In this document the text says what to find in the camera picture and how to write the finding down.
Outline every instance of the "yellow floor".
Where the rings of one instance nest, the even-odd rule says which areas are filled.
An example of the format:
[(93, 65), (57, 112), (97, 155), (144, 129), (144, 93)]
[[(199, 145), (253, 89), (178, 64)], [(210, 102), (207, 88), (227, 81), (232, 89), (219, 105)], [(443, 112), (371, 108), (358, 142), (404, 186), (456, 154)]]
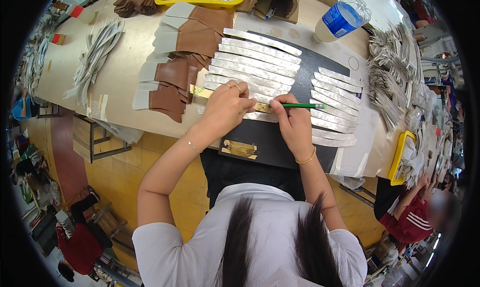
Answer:
[[(50, 175), (58, 182), (51, 152), (50, 120), (30, 119), (23, 122), (21, 126), (28, 127), (31, 142), (44, 152), (49, 162)], [(100, 131), (95, 133), (96, 138), (99, 138)], [(112, 202), (112, 210), (128, 221), (126, 230), (130, 234), (137, 227), (138, 185), (148, 168), (173, 143), (175, 143), (173, 139), (144, 133), (139, 142), (132, 145), (130, 152), (99, 159), (93, 164), (85, 162), (88, 183), (99, 193), (100, 206), (108, 204), (109, 201)], [(95, 152), (105, 152), (121, 146), (122, 142), (119, 139), (112, 138), (110, 141), (96, 145)], [(360, 238), (366, 248), (377, 242), (385, 228), (375, 219), (373, 209), (341, 190), (338, 187), (339, 183), (330, 177), (329, 181), (349, 230)], [(363, 187), (375, 194), (376, 183), (376, 178), (366, 178)], [(191, 238), (195, 228), (205, 217), (206, 211), (209, 210), (208, 203), (207, 179), (200, 157), (197, 157), (189, 165), (170, 195), (173, 218), (184, 242)], [(114, 250), (121, 262), (138, 269), (135, 258), (118, 248), (114, 247)]]

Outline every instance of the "woman's left hand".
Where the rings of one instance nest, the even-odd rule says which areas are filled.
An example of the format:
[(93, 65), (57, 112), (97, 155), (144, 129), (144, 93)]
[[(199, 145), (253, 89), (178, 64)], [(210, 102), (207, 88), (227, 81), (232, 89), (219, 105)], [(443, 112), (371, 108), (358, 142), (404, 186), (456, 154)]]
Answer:
[(230, 80), (219, 86), (208, 99), (203, 116), (187, 132), (189, 139), (200, 150), (223, 137), (253, 112), (256, 99), (249, 99), (247, 83)]

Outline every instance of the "silver strip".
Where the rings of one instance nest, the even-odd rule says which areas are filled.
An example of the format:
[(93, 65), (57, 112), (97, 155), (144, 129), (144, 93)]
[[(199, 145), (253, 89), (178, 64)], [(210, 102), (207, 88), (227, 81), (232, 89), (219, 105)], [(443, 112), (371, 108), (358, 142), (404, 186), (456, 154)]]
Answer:
[(269, 38), (265, 38), (265, 37), (262, 37), (262, 36), (259, 36), (259, 35), (251, 34), (251, 33), (245, 32), (245, 31), (235, 30), (235, 29), (231, 29), (231, 28), (224, 28), (223, 33), (225, 35), (244, 38), (244, 39), (247, 39), (247, 40), (250, 40), (250, 41), (253, 41), (253, 42), (257, 42), (257, 43), (260, 43), (260, 44), (264, 44), (264, 45), (267, 45), (267, 46), (276, 47), (280, 50), (283, 50), (283, 51), (288, 52), (290, 54), (293, 54), (295, 56), (300, 56), (302, 54), (301, 50), (296, 49), (293, 46), (290, 46), (290, 45), (287, 45), (287, 44), (284, 44), (282, 42), (278, 42), (278, 41), (275, 41), (275, 40), (272, 40), (272, 39), (269, 39)]
[[(221, 86), (223, 84), (219, 84), (219, 83), (213, 83), (213, 82), (210, 82), (210, 81), (206, 81), (203, 86), (209, 90), (216, 90), (219, 86)], [(258, 102), (262, 102), (262, 103), (269, 103), (270, 100), (273, 100), (273, 97), (270, 97), (270, 96), (265, 96), (263, 94), (258, 94), (258, 93), (255, 93), (255, 92), (249, 92), (249, 98), (255, 98), (257, 99)]]
[(206, 89), (215, 91), (215, 90), (216, 90), (219, 86), (221, 86), (221, 85), (223, 85), (223, 84), (206, 81), (206, 82), (203, 84), (203, 87), (206, 88)]
[(311, 84), (314, 86), (320, 87), (330, 92), (337, 93), (340, 96), (345, 97), (346, 99), (352, 101), (353, 103), (360, 104), (360, 101), (361, 101), (360, 98), (357, 98), (355, 95), (353, 95), (348, 91), (345, 91), (344, 89), (340, 89), (339, 87), (336, 87), (334, 85), (330, 85), (326, 82), (316, 80), (315, 78), (312, 78), (310, 81), (311, 81)]
[(315, 117), (310, 117), (310, 120), (311, 120), (312, 125), (328, 128), (328, 129), (331, 129), (331, 130), (334, 130), (334, 131), (337, 131), (337, 132), (340, 132), (340, 133), (344, 133), (344, 134), (355, 133), (355, 128), (346, 127), (346, 126), (339, 125), (339, 124), (336, 124), (336, 123), (333, 123), (333, 122), (318, 119), (318, 118), (315, 118)]
[[(219, 84), (226, 84), (229, 82), (229, 80), (232, 80), (233, 78), (231, 77), (225, 77), (225, 76), (220, 76), (220, 75), (215, 75), (215, 74), (207, 74), (205, 75), (205, 80), (209, 82), (214, 82), (214, 83), (219, 83)], [(277, 97), (278, 95), (286, 94), (288, 91), (282, 91), (282, 90), (277, 90), (274, 88), (269, 88), (266, 86), (259, 86), (255, 83), (249, 82), (247, 83), (249, 91), (271, 96), (271, 97)]]
[(336, 109), (339, 109), (341, 111), (344, 111), (345, 113), (348, 113), (352, 116), (358, 116), (359, 111), (352, 109), (351, 107), (346, 106), (345, 104), (339, 103), (338, 101), (333, 100), (332, 98), (325, 96), (323, 94), (318, 93), (315, 90), (310, 90), (310, 96), (316, 100), (319, 100), (325, 104), (328, 104), (329, 106), (332, 106)]
[(225, 69), (225, 68), (220, 68), (220, 67), (215, 67), (212, 65), (208, 66), (208, 72), (210, 74), (218, 74), (218, 75), (223, 75), (227, 77), (233, 77), (234, 79), (240, 79), (246, 82), (247, 84), (252, 82), (260, 86), (266, 86), (269, 88), (274, 88), (276, 90), (281, 90), (281, 91), (286, 91), (288, 93), (290, 89), (292, 88), (291, 86), (287, 86), (284, 84), (280, 84), (278, 82), (275, 82), (273, 80), (268, 80), (264, 79), (261, 77), (256, 77), (253, 75), (245, 74), (242, 72), (238, 72), (235, 70), (230, 70), (230, 69)]
[(328, 147), (347, 147), (355, 145), (355, 143), (357, 143), (357, 139), (339, 141), (311, 136), (311, 142), (316, 145)]
[(343, 96), (340, 96), (339, 94), (336, 94), (334, 92), (330, 92), (328, 90), (319, 88), (317, 86), (314, 86), (313, 89), (315, 91), (317, 91), (318, 93), (321, 93), (325, 96), (328, 96), (328, 97), (332, 98), (335, 101), (338, 101), (339, 103), (342, 103), (342, 104), (344, 104), (348, 107), (351, 107), (352, 109), (360, 110), (360, 104), (356, 104), (356, 103), (352, 102), (351, 100), (348, 100)]
[(268, 114), (268, 113), (262, 113), (262, 112), (259, 112), (259, 111), (254, 111), (252, 113), (246, 113), (243, 116), (243, 119), (258, 120), (258, 121), (265, 121), (265, 122), (272, 122), (272, 123), (278, 123), (279, 122), (279, 119), (277, 118), (276, 115)]
[(273, 80), (276, 81), (280, 84), (284, 84), (287, 86), (291, 86), (295, 83), (295, 79), (291, 77), (286, 77), (280, 74), (275, 74), (272, 72), (268, 72), (262, 69), (258, 69), (255, 67), (247, 66), (247, 65), (242, 65), (237, 62), (229, 62), (229, 61), (223, 61), (223, 60), (217, 60), (217, 59), (212, 59), (212, 66), (217, 66), (217, 67), (222, 67), (226, 69), (231, 69), (243, 73), (247, 73), (250, 75), (255, 75), (258, 77), (262, 77), (268, 80)]
[(337, 116), (333, 116), (333, 115), (327, 114), (327, 113), (325, 113), (321, 110), (310, 109), (310, 115), (312, 117), (322, 119), (322, 120), (325, 120), (325, 121), (329, 121), (329, 122), (333, 122), (333, 123), (337, 123), (337, 124), (340, 124), (340, 125), (343, 125), (343, 126), (346, 126), (346, 127), (355, 127), (355, 124), (356, 124), (354, 121), (350, 121), (350, 120), (346, 120), (346, 119), (343, 119), (343, 118), (340, 118), (340, 117), (337, 117)]
[(290, 70), (277, 65), (273, 65), (268, 62), (262, 62), (256, 59), (247, 58), (245, 56), (236, 55), (236, 54), (230, 54), (225, 52), (215, 52), (215, 58), (218, 60), (237, 62), (239, 64), (252, 66), (255, 68), (259, 68), (265, 71), (270, 71), (270, 72), (288, 76), (288, 77), (295, 77), (297, 75), (297, 71)]
[(313, 75), (316, 79), (329, 83), (330, 85), (338, 86), (341, 89), (353, 92), (353, 93), (361, 93), (362, 88), (359, 86), (352, 86), (350, 84), (344, 83), (343, 81), (336, 80), (334, 78), (328, 77), (326, 75), (320, 74), (318, 72), (314, 72)]
[[(315, 99), (310, 99), (309, 103), (317, 104), (317, 103), (323, 103), (323, 102), (319, 102), (318, 100), (315, 100)], [(348, 113), (345, 113), (342, 110), (337, 110), (336, 108), (333, 108), (329, 105), (327, 105), (325, 109), (321, 109), (321, 111), (324, 111), (326, 113), (329, 113), (330, 115), (337, 116), (337, 117), (347, 119), (347, 120), (350, 120), (350, 121), (357, 121), (356, 116), (352, 116)]]
[(353, 140), (355, 139), (355, 134), (341, 134), (336, 132), (329, 132), (322, 129), (312, 128), (311, 134), (316, 137), (332, 140)]
[(250, 50), (250, 49), (237, 47), (237, 46), (230, 46), (226, 44), (219, 44), (218, 50), (223, 52), (229, 52), (229, 53), (235, 53), (235, 54), (247, 56), (249, 58), (253, 58), (253, 59), (257, 59), (273, 65), (277, 65), (279, 67), (291, 69), (292, 71), (298, 71), (298, 69), (300, 69), (300, 65), (297, 65), (293, 62), (287, 62), (285, 60), (282, 60), (274, 56), (264, 54), (255, 50)]
[(297, 57), (295, 57), (291, 54), (288, 54), (288, 53), (285, 53), (285, 52), (282, 52), (280, 50), (276, 50), (276, 49), (273, 49), (273, 48), (270, 48), (270, 47), (266, 47), (266, 46), (263, 46), (263, 45), (260, 45), (260, 44), (255, 44), (255, 43), (252, 43), (252, 42), (240, 41), (240, 40), (232, 39), (232, 38), (222, 38), (222, 44), (242, 47), (242, 48), (246, 48), (246, 49), (250, 49), (250, 50), (255, 50), (255, 51), (265, 53), (265, 54), (274, 56), (276, 58), (285, 60), (287, 62), (293, 62), (294, 64), (300, 64), (300, 62), (302, 61), (301, 59), (299, 59), (299, 58), (297, 58)]
[(341, 81), (346, 82), (347, 84), (351, 84), (353, 86), (359, 86), (359, 87), (362, 87), (362, 88), (365, 87), (365, 83), (363, 81), (353, 79), (351, 77), (345, 76), (343, 74), (339, 74), (337, 72), (333, 72), (331, 70), (328, 70), (328, 69), (325, 69), (325, 68), (322, 68), (322, 67), (318, 67), (318, 72), (320, 72), (320, 74), (329, 76), (331, 78), (341, 80)]

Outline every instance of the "gold bracelet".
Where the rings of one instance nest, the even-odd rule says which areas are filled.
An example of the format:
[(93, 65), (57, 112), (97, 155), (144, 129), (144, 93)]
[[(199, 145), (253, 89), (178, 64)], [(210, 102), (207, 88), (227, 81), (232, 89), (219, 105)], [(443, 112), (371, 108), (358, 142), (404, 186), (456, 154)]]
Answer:
[(202, 153), (203, 151), (199, 151), (195, 145), (192, 144), (192, 142), (190, 142), (190, 139), (188, 138), (187, 136), (187, 132), (185, 132), (185, 138), (187, 138), (187, 141), (188, 141), (188, 145), (191, 146), (193, 148), (194, 151), (198, 152), (198, 153)]
[(313, 147), (313, 153), (311, 154), (311, 157), (310, 157), (308, 160), (303, 161), (303, 162), (299, 162), (299, 161), (297, 161), (297, 159), (295, 159), (295, 162), (296, 162), (298, 165), (306, 164), (306, 163), (308, 163), (308, 162), (310, 162), (311, 160), (314, 159), (316, 153), (317, 153), (317, 148), (314, 146), (314, 147)]

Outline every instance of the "green pencil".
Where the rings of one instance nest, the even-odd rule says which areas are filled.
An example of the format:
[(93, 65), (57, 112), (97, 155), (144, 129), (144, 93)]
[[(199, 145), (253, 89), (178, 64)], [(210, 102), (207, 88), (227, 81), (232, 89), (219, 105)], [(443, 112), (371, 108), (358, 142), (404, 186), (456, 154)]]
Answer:
[(285, 108), (313, 108), (324, 110), (327, 105), (324, 103), (282, 103)]

